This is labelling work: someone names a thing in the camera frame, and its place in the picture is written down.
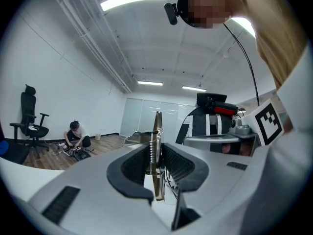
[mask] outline white table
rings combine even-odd
[[[0,158],[0,175],[9,192],[28,201],[41,187],[63,172],[16,164]]]

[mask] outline black office chair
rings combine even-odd
[[[48,117],[49,115],[45,113],[40,113],[42,115],[40,125],[34,124],[33,126],[37,130],[31,130],[29,129],[29,124],[35,122],[35,105],[36,105],[36,97],[34,96],[36,93],[35,88],[28,86],[26,84],[25,92],[21,95],[21,104],[22,104],[22,121],[21,124],[24,125],[23,128],[21,128],[23,134],[25,136],[30,136],[32,138],[32,141],[25,141],[24,144],[28,147],[34,147],[37,153],[37,158],[40,158],[37,147],[44,147],[47,151],[49,151],[49,147],[40,144],[39,138],[43,138],[45,135],[48,134],[49,129],[42,126],[44,118]]]
[[[11,123],[10,125],[14,127],[14,142],[8,141],[9,147],[4,154],[0,155],[0,158],[22,165],[29,154],[28,147],[17,143],[18,128],[23,128],[24,125],[20,123]],[[4,141],[4,135],[0,123],[0,142],[2,141]]]

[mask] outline person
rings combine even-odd
[[[248,19],[256,47],[271,71],[277,90],[301,58],[308,38],[285,0],[178,0],[183,20],[200,28],[214,28],[233,17]],[[284,129],[291,131],[287,118]]]
[[[64,138],[66,141],[66,145],[63,147],[64,150],[68,150],[70,147],[77,148],[80,144],[82,144],[83,147],[91,146],[90,137],[83,125],[76,120],[70,123],[68,131],[64,132]],[[75,145],[71,143],[73,139],[78,140]]]

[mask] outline black cable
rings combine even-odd
[[[231,32],[231,30],[224,24],[224,26],[226,27],[226,29],[230,32],[230,34],[234,37],[234,39],[236,40],[236,42],[238,43],[239,47],[241,48],[241,50],[243,51],[246,60],[248,61],[250,70],[251,70],[251,74],[252,74],[252,78],[253,78],[253,83],[254,83],[254,88],[255,88],[255,93],[256,93],[256,100],[258,101],[258,106],[260,106],[260,100],[259,100],[259,94],[258,94],[258,89],[256,86],[256,82],[255,82],[255,77],[254,77],[254,72],[253,72],[253,68],[250,62],[250,59],[245,51],[245,48],[242,46],[242,44],[239,42],[239,40],[237,39],[237,37]]]
[[[174,190],[174,188],[171,186],[171,184],[170,184],[170,180],[168,179],[167,170],[165,170],[165,174],[166,174],[167,183],[168,183],[168,185],[170,186],[170,188],[171,188],[171,190],[172,190],[172,192],[173,192],[173,195],[174,195],[174,196],[175,196],[175,198],[177,199],[177,196],[176,196],[175,190]]]

